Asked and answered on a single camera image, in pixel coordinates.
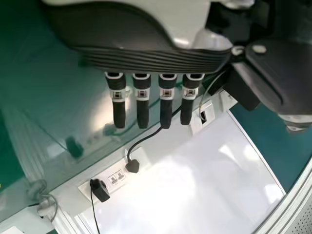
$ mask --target black cable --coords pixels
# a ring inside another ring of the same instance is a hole
[[[98,222],[97,222],[97,218],[96,218],[96,213],[94,212],[94,204],[93,204],[93,198],[92,198],[92,180],[90,180],[90,197],[91,197],[91,202],[92,202],[92,209],[93,209],[93,216],[94,216],[94,221],[96,222],[96,226],[97,226],[97,233],[99,233],[99,229],[98,229]]]
[[[171,118],[173,118],[179,111],[181,110],[181,106],[179,106],[179,108],[177,108],[173,113],[172,113],[172,116]],[[131,151],[137,146],[139,145],[140,143],[142,143],[143,141],[145,140],[148,140],[149,138],[152,138],[153,136],[155,136],[156,134],[158,134],[163,128],[160,126],[155,132],[153,132],[152,134],[149,134],[148,136],[142,138],[141,140],[137,141],[136,143],[134,143],[130,149],[128,150],[128,153],[127,153],[127,161],[128,163],[131,162],[131,159],[130,159],[130,154],[131,154]]]

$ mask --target ribbed black surface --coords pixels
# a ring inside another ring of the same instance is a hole
[[[213,73],[230,58],[230,50],[134,51],[75,47],[89,63],[103,71],[158,73]]]

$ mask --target gray cable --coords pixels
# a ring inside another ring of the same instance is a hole
[[[54,219],[55,219],[55,217],[57,216],[57,214],[58,214],[58,210],[59,210],[59,204],[58,204],[58,201],[57,201],[57,199],[53,196],[53,195],[51,195],[51,194],[48,194],[48,195],[42,195],[43,197],[51,197],[53,200],[54,200],[54,203],[55,203],[55,212],[54,212],[54,215],[53,215],[53,217],[51,218],[51,223],[54,221]]]
[[[209,84],[209,86],[207,87],[207,89],[205,90],[203,96],[201,97],[201,101],[198,105],[198,113],[199,113],[199,117],[201,120],[204,120],[203,117],[201,116],[201,107],[203,105],[203,101],[204,101],[204,98],[206,96],[206,94],[208,93],[208,91],[210,90],[210,88],[213,86],[213,84],[226,72],[226,70],[224,72],[221,72],[216,78],[214,78],[214,80]]]

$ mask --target white casing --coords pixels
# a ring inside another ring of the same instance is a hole
[[[63,6],[105,0],[42,0],[48,5]],[[130,4],[153,16],[173,43],[185,49],[226,50],[231,42],[222,35],[205,29],[210,0],[110,0]],[[254,0],[214,0],[229,8],[246,8]]]

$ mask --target electrical socket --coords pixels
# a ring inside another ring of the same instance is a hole
[[[206,127],[215,119],[214,105],[211,100],[202,105],[200,115],[202,116],[203,120],[199,116],[199,108],[194,110],[192,113],[190,126],[193,135]]]
[[[131,158],[135,158],[140,162],[140,170],[137,174],[128,172],[125,169],[126,159],[123,158],[120,161],[116,162],[114,165],[110,166],[103,172],[95,175],[90,179],[99,179],[102,180],[106,188],[111,195],[113,192],[129,183],[131,180],[135,179],[140,173],[146,171],[151,167],[148,157],[146,156],[145,151],[142,147],[131,152]],[[90,198],[90,179],[83,184],[81,184],[78,188],[89,200]]]

